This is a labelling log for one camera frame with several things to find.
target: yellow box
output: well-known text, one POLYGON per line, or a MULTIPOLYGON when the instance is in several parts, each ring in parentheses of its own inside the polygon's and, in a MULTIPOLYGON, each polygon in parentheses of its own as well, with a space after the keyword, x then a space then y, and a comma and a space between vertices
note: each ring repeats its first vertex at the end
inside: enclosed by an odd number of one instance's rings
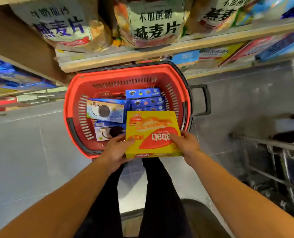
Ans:
POLYGON ((169 134, 181 136, 173 111, 128 111, 126 140, 135 143, 126 151, 126 158, 181 156, 169 134))

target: tile floor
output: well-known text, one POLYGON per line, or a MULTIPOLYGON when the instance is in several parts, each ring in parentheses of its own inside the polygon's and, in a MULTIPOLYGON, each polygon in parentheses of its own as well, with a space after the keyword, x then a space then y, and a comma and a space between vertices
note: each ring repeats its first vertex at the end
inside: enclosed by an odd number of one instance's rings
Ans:
MULTIPOLYGON (((207 84, 212 100, 212 113, 195 118, 191 132, 197 135, 202 149, 234 176, 244 172, 242 153, 238 141, 228 134, 266 136, 276 132, 277 119, 294 113, 294 62, 189 82, 207 84)), ((195 110, 201 112, 201 92, 194 90, 193 95, 195 110)), ((71 143, 62 109, 60 101, 0 117, 0 229, 90 163, 71 143)), ((180 197, 206 204, 226 226, 183 158, 161 160, 180 197)), ((130 161, 118 184, 121 213, 144 206, 146 185, 141 160, 130 161)))

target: leg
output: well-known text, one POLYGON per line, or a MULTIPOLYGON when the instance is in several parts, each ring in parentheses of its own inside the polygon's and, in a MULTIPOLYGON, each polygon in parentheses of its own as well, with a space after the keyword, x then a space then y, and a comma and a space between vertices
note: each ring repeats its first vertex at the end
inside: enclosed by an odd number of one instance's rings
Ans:
POLYGON ((123 168, 121 165, 109 176, 74 238, 123 237, 117 194, 123 168))
POLYGON ((171 177, 159 158, 143 158, 147 197, 139 238, 191 238, 188 219, 171 177))

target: red shopping basket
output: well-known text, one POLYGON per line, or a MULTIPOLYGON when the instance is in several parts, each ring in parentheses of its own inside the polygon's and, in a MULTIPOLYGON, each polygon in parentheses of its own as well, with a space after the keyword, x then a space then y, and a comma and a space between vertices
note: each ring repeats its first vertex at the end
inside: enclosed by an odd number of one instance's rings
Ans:
POLYGON ((85 71, 71 81, 64 104, 66 128, 75 146, 88 158, 98 157, 108 141, 97 141, 94 120, 86 117, 89 98, 125 97, 126 89, 158 87, 167 110, 176 113, 181 130, 190 130, 194 116, 211 112, 206 85, 190 86, 180 70, 169 61, 124 65, 85 71), (206 111, 193 114, 192 88, 202 88, 206 111))

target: hand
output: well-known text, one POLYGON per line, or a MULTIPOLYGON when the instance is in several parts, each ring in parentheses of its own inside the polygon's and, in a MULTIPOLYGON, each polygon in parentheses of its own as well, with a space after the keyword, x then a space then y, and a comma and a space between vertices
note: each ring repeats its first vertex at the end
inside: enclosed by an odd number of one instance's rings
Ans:
POLYGON ((128 161, 125 158, 125 151, 134 144, 135 139, 125 140, 125 135, 120 135, 109 140, 103 153, 95 159, 96 162, 107 166, 107 171, 113 173, 121 164, 128 161))
POLYGON ((193 167, 195 153, 200 151, 200 145, 197 138, 187 131, 181 131, 181 137, 175 134, 170 134, 170 138, 184 154, 186 163, 193 167))

